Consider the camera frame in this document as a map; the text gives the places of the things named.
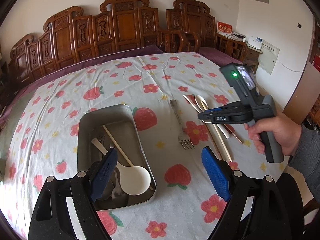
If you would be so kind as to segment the person's right forearm sleeve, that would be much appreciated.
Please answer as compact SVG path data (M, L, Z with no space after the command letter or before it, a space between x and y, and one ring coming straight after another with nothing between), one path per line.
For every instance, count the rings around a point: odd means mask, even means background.
M300 172L312 193L319 202L319 131L302 126L302 133L289 166Z

